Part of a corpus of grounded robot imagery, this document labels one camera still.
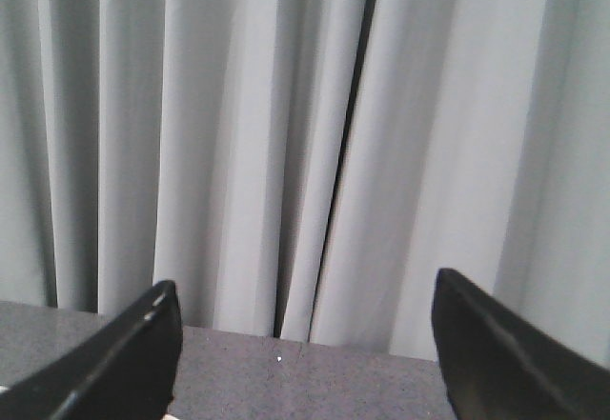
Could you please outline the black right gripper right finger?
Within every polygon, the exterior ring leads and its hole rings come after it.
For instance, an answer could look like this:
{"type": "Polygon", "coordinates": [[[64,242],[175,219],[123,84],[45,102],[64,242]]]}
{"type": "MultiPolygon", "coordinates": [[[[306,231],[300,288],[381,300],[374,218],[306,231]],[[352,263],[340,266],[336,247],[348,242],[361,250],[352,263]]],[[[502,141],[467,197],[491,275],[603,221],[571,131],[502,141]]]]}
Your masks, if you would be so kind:
{"type": "Polygon", "coordinates": [[[607,369],[535,328],[457,270],[437,273],[432,328],[457,418],[608,418],[607,369]]]}

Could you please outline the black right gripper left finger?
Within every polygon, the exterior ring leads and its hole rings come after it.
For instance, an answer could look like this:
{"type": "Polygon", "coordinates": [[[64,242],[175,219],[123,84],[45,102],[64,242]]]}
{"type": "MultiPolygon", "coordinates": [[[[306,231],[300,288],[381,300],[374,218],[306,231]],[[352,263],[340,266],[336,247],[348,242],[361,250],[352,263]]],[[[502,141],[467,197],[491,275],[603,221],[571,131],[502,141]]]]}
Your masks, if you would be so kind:
{"type": "Polygon", "coordinates": [[[4,419],[162,419],[183,347],[173,281],[157,283],[99,332],[1,395],[4,419]]]}

